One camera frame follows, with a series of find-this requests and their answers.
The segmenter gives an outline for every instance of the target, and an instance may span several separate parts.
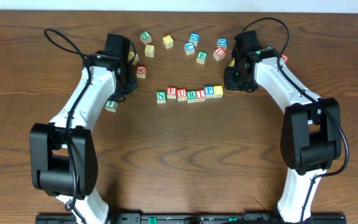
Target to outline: white backdrop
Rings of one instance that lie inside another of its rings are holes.
[[[358,13],[358,0],[0,0],[0,9]]]

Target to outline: row of letter blocks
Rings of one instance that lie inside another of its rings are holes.
[[[187,103],[204,102],[207,98],[220,98],[223,96],[223,87],[206,86],[204,90],[187,91],[186,89],[177,89],[176,87],[168,87],[167,91],[157,92],[157,103],[166,103],[167,99],[176,99],[178,101],[186,101]]]

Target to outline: wood grain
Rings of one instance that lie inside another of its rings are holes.
[[[226,91],[223,98],[188,105],[155,102],[173,85],[198,89],[223,84],[231,59],[212,57],[216,39],[232,38],[264,16],[285,21],[291,32],[288,66],[311,90],[335,97],[351,146],[349,167],[324,179],[314,212],[344,212],[358,223],[358,15],[164,12],[0,11],[0,223],[33,223],[40,212],[64,212],[63,204],[35,190],[30,177],[29,131],[47,123],[78,83],[81,60],[52,46],[43,30],[62,31],[92,53],[108,32],[124,34],[139,51],[147,78],[121,103],[102,111],[93,138],[99,161],[97,188],[116,208],[145,213],[270,210],[280,198],[286,166],[279,141],[283,116],[263,88],[253,94]],[[263,45],[280,48],[283,29],[253,26]],[[155,58],[144,57],[139,35],[149,30]],[[186,56],[190,32],[206,65]],[[170,34],[173,48],[162,37]],[[335,161],[332,170],[341,165]]]

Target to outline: wooden tabletop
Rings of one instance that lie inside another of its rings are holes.
[[[48,27],[85,53],[103,49],[109,32],[123,34],[147,66],[139,88],[116,113],[102,110],[93,131],[96,187],[107,203],[145,213],[271,210],[287,167],[279,148],[283,114],[263,88],[225,91],[222,98],[189,105],[155,99],[167,86],[222,85],[232,59],[213,58],[217,38],[227,38],[230,50],[245,25],[265,16],[288,24],[290,70],[323,98],[338,100],[351,147],[348,168],[321,181],[312,211],[344,212],[349,223],[358,223],[358,15],[65,11],[0,11],[0,223],[34,223],[40,212],[64,212],[61,202],[33,188],[30,175],[30,129],[62,109],[81,72],[79,56],[44,37]],[[266,21],[253,29],[262,45],[283,46],[280,24]],[[144,30],[152,34],[154,58],[144,55]],[[185,55],[190,32],[201,36],[196,51],[209,53],[205,65]],[[162,37],[168,34],[175,45],[167,50]]]

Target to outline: yellow block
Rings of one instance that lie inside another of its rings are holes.
[[[129,52],[128,54],[128,62],[134,57],[134,52]],[[136,54],[135,60],[132,62],[133,65],[136,65],[139,61],[139,54]]]
[[[171,35],[164,37],[162,39],[162,43],[164,44],[166,49],[173,47],[173,39],[172,39]]]
[[[223,87],[214,86],[214,98],[219,98],[223,96]]]
[[[147,44],[144,49],[144,54],[146,57],[154,57],[154,45]]]

